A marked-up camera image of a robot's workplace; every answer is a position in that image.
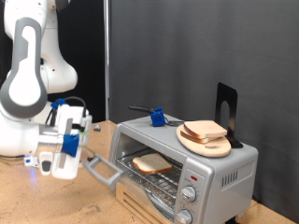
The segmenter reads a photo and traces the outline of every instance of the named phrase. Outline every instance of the toast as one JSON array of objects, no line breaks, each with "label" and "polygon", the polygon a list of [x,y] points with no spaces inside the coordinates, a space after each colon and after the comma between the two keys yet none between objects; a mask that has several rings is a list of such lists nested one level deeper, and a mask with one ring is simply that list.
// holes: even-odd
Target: toast
[{"label": "toast", "polygon": [[187,131],[184,128],[184,125],[180,125],[178,128],[180,130],[180,135],[182,137],[187,138],[190,141],[193,141],[195,143],[205,144],[205,143],[208,143],[208,142],[213,141],[218,138],[218,137],[196,138],[196,137],[190,135],[189,133],[187,133]]},{"label": "toast", "polygon": [[227,131],[213,120],[186,121],[184,128],[189,135],[196,138],[222,137],[227,134]]},{"label": "toast", "polygon": [[133,158],[133,166],[143,175],[165,173],[172,170],[172,165],[159,153]]}]

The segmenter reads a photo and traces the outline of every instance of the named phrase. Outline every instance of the red indicator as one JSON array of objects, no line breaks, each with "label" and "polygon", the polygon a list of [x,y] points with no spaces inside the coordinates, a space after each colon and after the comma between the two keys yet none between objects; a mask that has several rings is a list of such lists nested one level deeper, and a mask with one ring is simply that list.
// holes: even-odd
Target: red indicator
[{"label": "red indicator", "polygon": [[191,179],[197,181],[197,178],[195,176],[191,176]]}]

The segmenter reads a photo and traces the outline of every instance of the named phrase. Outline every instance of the wooden table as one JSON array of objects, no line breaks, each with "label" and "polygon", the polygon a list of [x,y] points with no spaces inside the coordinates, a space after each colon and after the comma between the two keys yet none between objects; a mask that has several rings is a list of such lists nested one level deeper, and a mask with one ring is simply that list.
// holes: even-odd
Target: wooden table
[{"label": "wooden table", "polygon": [[[102,131],[91,132],[88,147],[108,158],[115,124],[99,123]],[[88,151],[82,152],[87,157]],[[0,159],[0,223],[142,223],[115,198],[115,191],[79,168],[74,180],[43,176],[28,168],[23,159]],[[242,224],[292,224],[285,217],[252,201]]]}]

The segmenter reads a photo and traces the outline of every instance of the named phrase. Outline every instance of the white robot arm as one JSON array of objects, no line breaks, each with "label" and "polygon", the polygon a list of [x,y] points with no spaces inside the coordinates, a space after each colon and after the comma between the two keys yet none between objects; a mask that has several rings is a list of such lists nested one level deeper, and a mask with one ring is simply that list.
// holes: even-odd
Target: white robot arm
[{"label": "white robot arm", "polygon": [[92,116],[86,106],[54,104],[51,125],[33,122],[47,93],[68,91],[77,73],[58,47],[56,9],[70,0],[7,0],[5,29],[13,40],[12,68],[0,90],[0,155],[39,157],[43,175],[75,178]]}]

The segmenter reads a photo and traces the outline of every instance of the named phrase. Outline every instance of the black backdrop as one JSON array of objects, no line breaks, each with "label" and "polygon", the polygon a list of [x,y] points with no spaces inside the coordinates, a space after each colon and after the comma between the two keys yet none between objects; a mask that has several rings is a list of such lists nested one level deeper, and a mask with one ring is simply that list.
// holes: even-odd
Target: black backdrop
[{"label": "black backdrop", "polygon": [[299,223],[299,1],[111,0],[110,119],[161,106],[214,119],[239,95],[235,137],[259,150],[254,196]]},{"label": "black backdrop", "polygon": [[[4,31],[4,3],[0,1],[0,72],[1,82],[11,67],[12,41]],[[93,122],[105,120],[105,33],[103,1],[72,0],[58,13],[59,46],[64,59],[78,73],[72,91],[49,95],[49,101],[66,96],[84,99]]]}]

